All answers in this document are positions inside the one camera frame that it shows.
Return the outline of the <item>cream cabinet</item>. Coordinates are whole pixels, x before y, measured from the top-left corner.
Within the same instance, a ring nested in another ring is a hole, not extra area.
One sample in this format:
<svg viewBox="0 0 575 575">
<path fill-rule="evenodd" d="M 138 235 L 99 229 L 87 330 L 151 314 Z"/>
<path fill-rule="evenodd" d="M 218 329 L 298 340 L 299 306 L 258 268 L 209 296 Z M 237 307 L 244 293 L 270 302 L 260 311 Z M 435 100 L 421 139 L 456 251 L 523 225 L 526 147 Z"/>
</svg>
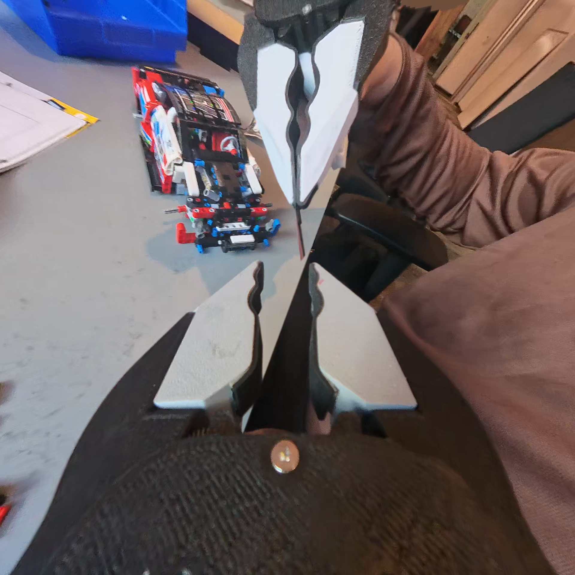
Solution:
<svg viewBox="0 0 575 575">
<path fill-rule="evenodd" d="M 463 129 L 473 129 L 574 61 L 574 1 L 454 1 L 416 52 Z"/>
</svg>

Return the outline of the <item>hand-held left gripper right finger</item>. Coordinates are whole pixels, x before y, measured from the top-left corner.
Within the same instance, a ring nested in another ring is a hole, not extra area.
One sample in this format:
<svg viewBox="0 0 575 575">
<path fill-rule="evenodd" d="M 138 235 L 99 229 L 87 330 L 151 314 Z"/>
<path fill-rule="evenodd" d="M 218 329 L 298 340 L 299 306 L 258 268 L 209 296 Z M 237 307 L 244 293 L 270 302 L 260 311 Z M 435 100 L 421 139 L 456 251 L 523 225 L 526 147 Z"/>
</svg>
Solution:
<svg viewBox="0 0 575 575">
<path fill-rule="evenodd" d="M 309 294 L 309 385 L 319 420 L 416 409 L 375 310 L 317 263 L 309 265 Z"/>
</svg>

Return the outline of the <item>person's right forearm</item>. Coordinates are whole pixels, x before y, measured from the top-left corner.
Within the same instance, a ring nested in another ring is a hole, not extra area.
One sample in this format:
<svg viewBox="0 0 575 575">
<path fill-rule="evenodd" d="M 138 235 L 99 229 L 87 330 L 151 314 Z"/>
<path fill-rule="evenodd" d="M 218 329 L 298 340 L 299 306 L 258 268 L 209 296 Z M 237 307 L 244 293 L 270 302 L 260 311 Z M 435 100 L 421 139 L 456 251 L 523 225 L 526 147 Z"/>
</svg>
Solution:
<svg viewBox="0 0 575 575">
<path fill-rule="evenodd" d="M 423 58 L 396 33 L 361 91 L 349 141 L 432 229 L 484 247 L 530 226 L 574 242 L 574 153 L 481 147 L 448 118 Z"/>
</svg>

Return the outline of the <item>instruction booklet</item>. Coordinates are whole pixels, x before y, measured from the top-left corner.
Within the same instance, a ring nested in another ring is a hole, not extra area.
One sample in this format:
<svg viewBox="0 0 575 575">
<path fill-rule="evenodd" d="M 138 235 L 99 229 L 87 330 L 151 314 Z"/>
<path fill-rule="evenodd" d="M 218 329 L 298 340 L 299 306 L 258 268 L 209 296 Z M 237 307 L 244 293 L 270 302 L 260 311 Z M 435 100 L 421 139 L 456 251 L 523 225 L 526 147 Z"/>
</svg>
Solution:
<svg viewBox="0 0 575 575">
<path fill-rule="evenodd" d="M 99 121 L 1 73 L 1 174 Z"/>
</svg>

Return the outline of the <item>wood-edged grey table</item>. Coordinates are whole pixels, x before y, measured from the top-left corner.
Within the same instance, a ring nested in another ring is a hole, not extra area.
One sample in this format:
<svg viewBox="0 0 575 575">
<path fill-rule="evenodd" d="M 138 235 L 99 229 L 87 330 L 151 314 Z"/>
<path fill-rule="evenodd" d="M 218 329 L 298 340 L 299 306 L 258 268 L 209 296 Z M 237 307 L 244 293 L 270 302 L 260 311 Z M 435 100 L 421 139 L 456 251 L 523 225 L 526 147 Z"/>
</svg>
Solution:
<svg viewBox="0 0 575 575">
<path fill-rule="evenodd" d="M 187 11 L 237 46 L 244 19 L 254 8 L 253 1 L 186 1 Z"/>
</svg>

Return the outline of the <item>partly built toy car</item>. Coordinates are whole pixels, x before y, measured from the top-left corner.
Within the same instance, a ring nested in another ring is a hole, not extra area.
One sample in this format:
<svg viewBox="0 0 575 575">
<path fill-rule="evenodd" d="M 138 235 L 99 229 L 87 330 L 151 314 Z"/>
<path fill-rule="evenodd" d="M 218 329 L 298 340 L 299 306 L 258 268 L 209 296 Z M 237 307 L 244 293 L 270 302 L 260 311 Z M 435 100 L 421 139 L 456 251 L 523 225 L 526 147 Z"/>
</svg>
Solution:
<svg viewBox="0 0 575 575">
<path fill-rule="evenodd" d="M 152 189 L 184 198 L 165 210 L 190 224 L 177 224 L 177 243 L 193 244 L 200 254 L 269 246 L 281 222 L 263 201 L 261 172 L 224 90 L 200 76 L 151 66 L 134 66 L 132 85 Z"/>
</svg>

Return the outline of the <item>blue plastic bin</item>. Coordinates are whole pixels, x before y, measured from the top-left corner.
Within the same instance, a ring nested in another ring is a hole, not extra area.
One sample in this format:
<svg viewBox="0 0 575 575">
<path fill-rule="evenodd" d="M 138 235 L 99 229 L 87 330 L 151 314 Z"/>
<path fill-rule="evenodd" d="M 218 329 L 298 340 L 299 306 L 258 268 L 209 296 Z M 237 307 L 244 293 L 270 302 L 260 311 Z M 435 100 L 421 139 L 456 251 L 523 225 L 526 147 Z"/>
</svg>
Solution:
<svg viewBox="0 0 575 575">
<path fill-rule="evenodd" d="M 173 63 L 186 49 L 186 1 L 4 1 L 62 56 Z"/>
</svg>

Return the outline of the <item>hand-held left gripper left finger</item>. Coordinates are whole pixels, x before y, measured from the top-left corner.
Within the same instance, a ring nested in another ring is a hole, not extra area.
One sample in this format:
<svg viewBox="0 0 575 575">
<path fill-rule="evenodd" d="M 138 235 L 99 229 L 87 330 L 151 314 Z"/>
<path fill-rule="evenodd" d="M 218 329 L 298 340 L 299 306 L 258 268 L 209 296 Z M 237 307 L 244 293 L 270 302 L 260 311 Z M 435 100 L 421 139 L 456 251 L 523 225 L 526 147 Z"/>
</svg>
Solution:
<svg viewBox="0 0 575 575">
<path fill-rule="evenodd" d="M 154 397 L 158 409 L 229 408 L 244 416 L 262 382 L 262 262 L 252 262 L 193 313 Z"/>
</svg>

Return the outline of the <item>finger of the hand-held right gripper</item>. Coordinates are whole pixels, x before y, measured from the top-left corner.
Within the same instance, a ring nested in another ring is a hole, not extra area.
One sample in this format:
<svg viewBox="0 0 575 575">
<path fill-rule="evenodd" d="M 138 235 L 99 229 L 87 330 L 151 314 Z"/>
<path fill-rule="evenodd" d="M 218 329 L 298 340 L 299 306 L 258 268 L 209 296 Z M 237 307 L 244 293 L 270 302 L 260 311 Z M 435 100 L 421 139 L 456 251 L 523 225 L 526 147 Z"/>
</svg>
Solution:
<svg viewBox="0 0 575 575">
<path fill-rule="evenodd" d="M 298 204 L 306 205 L 327 175 L 358 110 L 356 69 L 364 19 L 344 19 L 318 39 L 306 62 L 306 134 L 298 145 Z"/>
<path fill-rule="evenodd" d="M 258 49 L 254 116 L 277 183 L 290 205 L 298 203 L 299 99 L 291 90 L 297 71 L 294 48 L 273 43 Z"/>
</svg>

